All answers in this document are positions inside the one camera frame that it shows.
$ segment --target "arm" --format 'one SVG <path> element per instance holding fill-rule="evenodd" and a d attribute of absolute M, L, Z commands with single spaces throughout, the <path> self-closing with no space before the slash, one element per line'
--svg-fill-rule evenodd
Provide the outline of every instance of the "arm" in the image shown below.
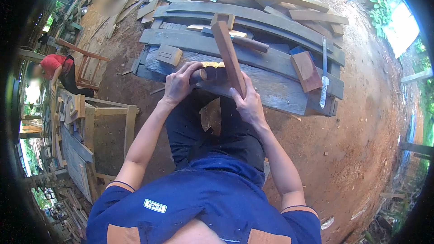
<path fill-rule="evenodd" d="M 274 183 L 282 196 L 281 208 L 283 210 L 294 205 L 305 205 L 303 186 L 297 169 L 265 121 L 261 99 L 252 80 L 244 72 L 243 77 L 246 82 L 246 98 L 243 100 L 234 88 L 231 88 L 231 95 L 241 118 L 254 127 L 263 144 Z"/>
<path fill-rule="evenodd" d="M 194 85 L 189 84 L 190 76 L 201 66 L 202 64 L 197 61 L 188 62 L 178 72 L 166 77 L 165 95 L 131 144 L 116 181 L 124 182 L 134 189 L 140 188 L 161 128 L 172 109 L 194 88 Z"/>
<path fill-rule="evenodd" d="M 62 73 L 62 65 L 56 68 L 53 74 L 53 78 L 50 82 L 51 94 L 54 96 L 56 90 L 56 81 L 59 78 L 59 75 Z"/>

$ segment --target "shirt logo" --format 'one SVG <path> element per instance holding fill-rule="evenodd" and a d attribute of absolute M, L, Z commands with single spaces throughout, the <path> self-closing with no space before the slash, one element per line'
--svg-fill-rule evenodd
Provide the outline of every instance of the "shirt logo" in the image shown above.
<path fill-rule="evenodd" d="M 160 213 L 165 213 L 166 209 L 167 209 L 166 205 L 156 203 L 156 202 L 151 201 L 149 199 L 146 199 L 144 201 L 143 206 L 146 207 L 146 208 L 148 208 L 148 209 L 154 210 L 156 212 L 160 212 Z"/>

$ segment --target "hand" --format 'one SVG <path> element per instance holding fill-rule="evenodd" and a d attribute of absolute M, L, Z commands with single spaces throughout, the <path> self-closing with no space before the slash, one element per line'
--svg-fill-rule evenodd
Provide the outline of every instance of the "hand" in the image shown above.
<path fill-rule="evenodd" d="M 246 98 L 243 100 L 240 93 L 234 89 L 230 89 L 232 98 L 236 103 L 236 110 L 240 113 L 241 118 L 244 122 L 251 124 L 253 127 L 257 128 L 261 124 L 266 124 L 264 109 L 261 103 L 261 96 L 255 91 L 252 84 L 252 79 L 243 74 L 244 81 L 246 82 Z"/>
<path fill-rule="evenodd" d="M 173 107 L 178 105 L 193 90 L 195 85 L 190 85 L 189 82 L 191 74 L 201 67 L 201 62 L 191 61 L 184 64 L 178 72 L 169 74 L 162 100 Z"/>

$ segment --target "red shirt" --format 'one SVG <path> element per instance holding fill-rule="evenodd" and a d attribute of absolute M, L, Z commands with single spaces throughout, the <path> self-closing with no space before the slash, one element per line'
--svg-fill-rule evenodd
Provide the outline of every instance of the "red shirt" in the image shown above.
<path fill-rule="evenodd" d="M 41 66 L 44 69 L 44 78 L 51 80 L 54 75 L 54 71 L 59 66 L 62 66 L 62 74 L 67 74 L 71 69 L 71 66 L 74 64 L 72 59 L 66 60 L 66 56 L 51 54 L 46 56 L 41 61 Z"/>

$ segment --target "chisel handle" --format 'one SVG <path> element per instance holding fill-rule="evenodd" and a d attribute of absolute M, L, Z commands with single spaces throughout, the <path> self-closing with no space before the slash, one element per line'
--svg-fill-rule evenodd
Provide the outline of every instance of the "chisel handle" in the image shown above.
<path fill-rule="evenodd" d="M 243 38 L 240 36 L 231 36 L 232 42 L 242 45 L 247 48 L 251 48 L 263 53 L 267 53 L 269 49 L 269 45 L 266 45 L 264 43 L 261 43 L 259 41 L 251 40 L 249 38 Z"/>

